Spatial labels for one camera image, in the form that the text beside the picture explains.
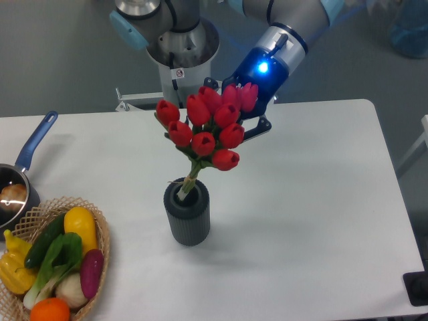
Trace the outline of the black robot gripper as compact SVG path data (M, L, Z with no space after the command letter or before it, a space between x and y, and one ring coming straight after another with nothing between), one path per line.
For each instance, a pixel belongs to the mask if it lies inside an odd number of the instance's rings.
M223 80L223 83L221 80L212 77L204 79L203 85L216 92L221 92L221 88L224 90L230 84L245 85L251 82L258 86L254 109L251 112L242 112L240 116L241 125L245 129L244 142L261 136L272 129L272 124L265 115L267 104L289 76L287 65L275 56L279 50L277 47L271 51L255 47L247 54L232 75ZM253 128L249 128L249 122L255 120L256 117L257 124Z

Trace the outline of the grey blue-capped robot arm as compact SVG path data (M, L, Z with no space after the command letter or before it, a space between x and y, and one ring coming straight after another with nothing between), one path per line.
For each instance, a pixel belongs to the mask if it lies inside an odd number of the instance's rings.
M265 117L276 92L294 73L313 43L342 11L342 1L227 1L228 25L259 22L264 32L237 68L224 80L211 76L220 45L219 27L206 17L202 1L117 1L110 23L124 43L144 50L158 66L160 94L121 95L122 104L152 104L165 99L185 107L187 96L201 86L224 90L230 84L258 86L255 109L240 121L257 119L246 131L249 140L268 132Z

